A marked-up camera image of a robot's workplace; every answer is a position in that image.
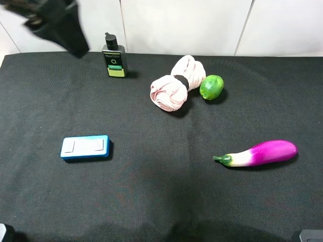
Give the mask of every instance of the white wall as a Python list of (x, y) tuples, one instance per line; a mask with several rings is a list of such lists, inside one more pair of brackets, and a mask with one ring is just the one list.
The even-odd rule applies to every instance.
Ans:
[[(80, 22), (90, 51), (101, 51), (106, 32), (115, 34), (126, 47), (119, 0), (78, 0)], [(0, 22), (21, 52), (63, 51), (59, 45), (31, 34), (23, 24), (26, 19), (0, 7)]]
[(16, 53), (19, 53), (19, 50), (0, 22), (0, 66), (5, 55)]
[(121, 0), (129, 52), (233, 55), (251, 0)]
[(322, 9), (322, 0), (255, 0), (237, 55), (323, 51)]

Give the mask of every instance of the lime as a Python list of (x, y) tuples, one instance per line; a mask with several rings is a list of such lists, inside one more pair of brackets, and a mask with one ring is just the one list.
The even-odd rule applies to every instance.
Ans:
[(220, 76), (207, 76), (200, 86), (200, 94), (205, 100), (217, 98), (222, 92), (224, 83)]

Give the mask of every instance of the toy eggplant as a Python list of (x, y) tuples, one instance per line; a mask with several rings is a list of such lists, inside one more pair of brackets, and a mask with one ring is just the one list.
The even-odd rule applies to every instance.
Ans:
[(297, 154), (297, 147), (287, 140), (271, 140), (253, 146), (249, 150), (227, 154), (213, 159), (226, 166), (257, 166), (289, 160)]

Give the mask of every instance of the black tablecloth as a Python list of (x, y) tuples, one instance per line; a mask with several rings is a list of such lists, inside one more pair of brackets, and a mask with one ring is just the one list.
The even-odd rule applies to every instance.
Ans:
[[(109, 78), (101, 53), (6, 56), (0, 68), (0, 222), (28, 241), (284, 241), (323, 229), (323, 58), (197, 56), (225, 80), (177, 112), (150, 83), (180, 56), (129, 54)], [(108, 134), (112, 157), (67, 164), (69, 136)], [(225, 168), (213, 155), (266, 140), (297, 158)]]

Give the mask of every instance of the blue box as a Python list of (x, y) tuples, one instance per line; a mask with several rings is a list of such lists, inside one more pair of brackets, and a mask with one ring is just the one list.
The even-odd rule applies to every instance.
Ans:
[(67, 137), (63, 140), (61, 158), (64, 160), (108, 157), (110, 139), (108, 135)]

